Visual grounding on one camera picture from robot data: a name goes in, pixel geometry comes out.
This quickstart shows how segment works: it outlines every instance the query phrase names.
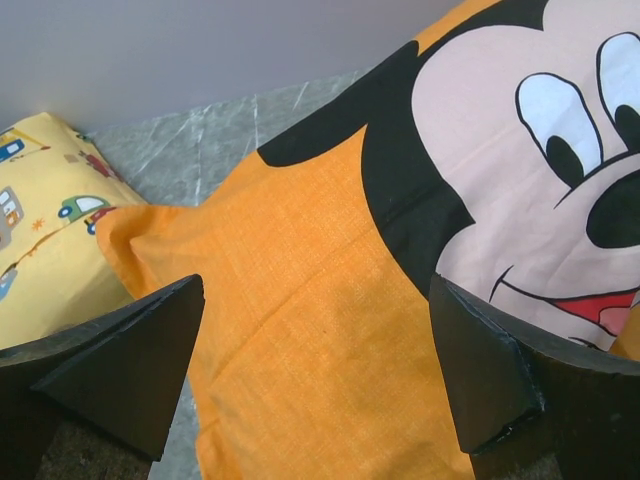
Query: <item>cartoon mouth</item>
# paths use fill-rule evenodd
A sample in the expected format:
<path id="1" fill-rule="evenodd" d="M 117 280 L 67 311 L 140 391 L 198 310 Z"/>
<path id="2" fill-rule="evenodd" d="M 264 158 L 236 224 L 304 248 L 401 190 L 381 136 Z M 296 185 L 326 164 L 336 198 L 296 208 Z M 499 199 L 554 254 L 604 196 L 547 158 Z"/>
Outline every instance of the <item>cartoon mouth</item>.
<path id="1" fill-rule="evenodd" d="M 606 293 L 599 295 L 587 295 L 577 298 L 545 298 L 525 292 L 503 280 L 503 283 L 511 289 L 537 300 L 543 300 L 550 305 L 576 317 L 588 320 L 613 336 L 618 336 L 631 315 L 631 307 L 638 289 L 624 292 Z"/>

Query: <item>cartoon nose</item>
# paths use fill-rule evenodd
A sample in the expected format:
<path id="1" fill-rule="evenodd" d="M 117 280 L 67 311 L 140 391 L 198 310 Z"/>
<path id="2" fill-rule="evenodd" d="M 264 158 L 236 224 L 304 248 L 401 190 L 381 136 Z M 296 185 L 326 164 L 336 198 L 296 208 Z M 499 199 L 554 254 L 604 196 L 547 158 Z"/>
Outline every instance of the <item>cartoon nose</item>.
<path id="1" fill-rule="evenodd" d="M 600 248 L 640 245 L 640 171 L 622 177 L 596 201 L 587 236 Z"/>

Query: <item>car print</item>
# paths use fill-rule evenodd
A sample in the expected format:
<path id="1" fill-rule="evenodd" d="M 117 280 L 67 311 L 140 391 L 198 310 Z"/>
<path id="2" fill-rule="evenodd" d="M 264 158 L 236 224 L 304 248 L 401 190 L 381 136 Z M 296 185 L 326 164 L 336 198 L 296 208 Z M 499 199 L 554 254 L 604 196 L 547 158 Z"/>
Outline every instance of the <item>car print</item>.
<path id="1" fill-rule="evenodd" d="M 87 161 L 87 165 L 93 167 L 93 169 L 96 172 L 100 173 L 100 175 L 102 175 L 104 178 L 115 178 L 117 180 L 120 180 L 121 182 L 124 181 L 118 172 L 116 172 L 109 166 L 109 164 L 103 162 L 95 155 L 85 152 L 80 152 L 79 155 Z"/>
<path id="2" fill-rule="evenodd" d="M 11 187 L 0 190 L 0 250 L 11 243 L 11 231 L 18 226 L 24 217 L 22 205 Z"/>
<path id="3" fill-rule="evenodd" d="M 62 202 L 62 208 L 58 210 L 58 217 L 68 218 L 73 223 L 86 215 L 91 215 L 101 208 L 110 207 L 109 202 L 93 195 L 77 195 L 67 198 Z"/>
<path id="4" fill-rule="evenodd" d="M 24 142 L 20 139 L 5 143 L 0 146 L 0 162 L 10 159 L 22 149 L 24 149 Z"/>
<path id="5" fill-rule="evenodd" d="M 4 300 L 4 298 L 9 293 L 9 289 L 11 285 L 13 285 L 14 280 L 18 276 L 18 270 L 16 270 L 15 265 L 9 267 L 1 277 L 0 277 L 0 300 Z"/>
<path id="6" fill-rule="evenodd" d="M 48 146 L 15 128 L 10 128 L 0 133 L 0 163 L 9 159 L 22 158 L 29 153 L 47 150 L 48 148 Z"/>
<path id="7" fill-rule="evenodd" d="M 112 212 L 115 209 L 116 209 L 116 207 L 101 208 L 96 213 L 91 215 L 89 218 L 85 218 L 84 223 L 85 223 L 85 225 L 87 225 L 87 232 L 89 233 L 89 235 L 95 235 L 96 234 L 96 223 L 98 222 L 98 220 L 100 220 L 107 213 Z"/>

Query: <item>orange pillow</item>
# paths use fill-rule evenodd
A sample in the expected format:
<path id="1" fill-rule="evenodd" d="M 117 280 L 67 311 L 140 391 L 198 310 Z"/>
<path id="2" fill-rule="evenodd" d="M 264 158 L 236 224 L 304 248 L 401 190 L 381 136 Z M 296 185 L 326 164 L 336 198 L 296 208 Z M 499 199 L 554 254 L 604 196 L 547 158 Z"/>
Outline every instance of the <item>orange pillow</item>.
<path id="1" fill-rule="evenodd" d="M 638 25 L 636 0 L 468 1 L 201 207 L 101 221 L 134 296 L 204 278 L 189 378 L 205 478 L 473 478 L 434 271 L 610 347 L 640 285 L 638 217 L 613 208 L 640 191 L 616 63 L 637 60 Z"/>

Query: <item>gray tile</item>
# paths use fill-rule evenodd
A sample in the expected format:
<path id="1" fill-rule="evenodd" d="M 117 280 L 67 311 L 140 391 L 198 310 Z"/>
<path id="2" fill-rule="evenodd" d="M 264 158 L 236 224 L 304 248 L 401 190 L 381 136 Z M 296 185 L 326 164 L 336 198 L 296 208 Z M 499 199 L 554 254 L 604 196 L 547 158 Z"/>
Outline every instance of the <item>gray tile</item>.
<path id="1" fill-rule="evenodd" d="M 248 153 L 333 100 L 365 72 L 115 127 L 93 138 L 148 202 L 198 205 Z"/>
<path id="2" fill-rule="evenodd" d="M 257 95 L 260 144 L 329 103 L 366 72 L 361 70 Z"/>

